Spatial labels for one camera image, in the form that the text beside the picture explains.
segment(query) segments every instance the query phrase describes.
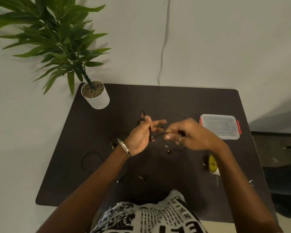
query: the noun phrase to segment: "bracelet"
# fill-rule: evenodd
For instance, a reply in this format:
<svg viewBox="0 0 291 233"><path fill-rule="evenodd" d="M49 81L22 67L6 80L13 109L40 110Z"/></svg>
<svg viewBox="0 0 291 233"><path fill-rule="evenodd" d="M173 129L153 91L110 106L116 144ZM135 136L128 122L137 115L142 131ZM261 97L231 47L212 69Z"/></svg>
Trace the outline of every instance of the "bracelet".
<svg viewBox="0 0 291 233"><path fill-rule="evenodd" d="M123 143L123 141L121 141L120 139L118 139L119 144L123 147L123 149L125 150L125 152L128 155L128 158L131 158L130 152L128 150L128 148L126 147L126 145Z"/></svg>

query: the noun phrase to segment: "cable on wall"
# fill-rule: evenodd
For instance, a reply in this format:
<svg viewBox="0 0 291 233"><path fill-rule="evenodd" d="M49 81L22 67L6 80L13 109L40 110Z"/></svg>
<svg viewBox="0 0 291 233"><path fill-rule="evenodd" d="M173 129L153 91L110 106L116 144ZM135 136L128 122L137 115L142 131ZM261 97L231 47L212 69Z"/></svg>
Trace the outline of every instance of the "cable on wall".
<svg viewBox="0 0 291 233"><path fill-rule="evenodd" d="M159 81L159 77L161 75L162 72L162 68L163 68L163 52L164 52L164 48L167 44L168 41L168 35L169 35L169 17L170 17L170 1L168 0L168 5L167 5L167 15L166 15L166 28L165 28L165 39L164 39L164 44L163 44L163 48L162 48L162 53L161 53L161 68L159 69L159 75L157 76L157 83L160 85L160 81Z"/></svg>

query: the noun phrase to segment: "yellow label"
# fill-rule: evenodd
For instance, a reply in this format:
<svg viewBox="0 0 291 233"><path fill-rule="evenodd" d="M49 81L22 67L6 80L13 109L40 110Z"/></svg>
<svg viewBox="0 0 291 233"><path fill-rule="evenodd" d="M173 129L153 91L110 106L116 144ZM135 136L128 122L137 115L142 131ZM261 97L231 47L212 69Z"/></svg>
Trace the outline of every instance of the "yellow label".
<svg viewBox="0 0 291 233"><path fill-rule="evenodd" d="M209 157L209 170L210 172L215 172L217 170L217 162L212 155Z"/></svg>

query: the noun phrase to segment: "shirt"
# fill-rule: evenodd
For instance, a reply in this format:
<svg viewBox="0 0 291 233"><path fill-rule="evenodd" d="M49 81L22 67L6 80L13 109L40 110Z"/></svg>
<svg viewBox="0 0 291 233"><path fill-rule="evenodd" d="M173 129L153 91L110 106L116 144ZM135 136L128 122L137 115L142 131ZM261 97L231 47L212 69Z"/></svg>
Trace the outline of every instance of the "shirt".
<svg viewBox="0 0 291 233"><path fill-rule="evenodd" d="M188 209L183 195L172 190L157 204L136 205L119 202L109 208L91 233L206 233L198 218Z"/></svg>

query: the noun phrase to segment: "clear plastic lid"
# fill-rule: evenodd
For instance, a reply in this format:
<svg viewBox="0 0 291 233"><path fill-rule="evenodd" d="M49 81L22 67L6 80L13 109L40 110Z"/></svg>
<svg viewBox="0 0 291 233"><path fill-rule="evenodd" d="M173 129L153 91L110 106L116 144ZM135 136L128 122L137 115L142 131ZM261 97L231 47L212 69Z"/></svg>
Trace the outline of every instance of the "clear plastic lid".
<svg viewBox="0 0 291 233"><path fill-rule="evenodd" d="M237 140L239 135L236 118L230 115L202 114L200 124L224 140Z"/></svg>

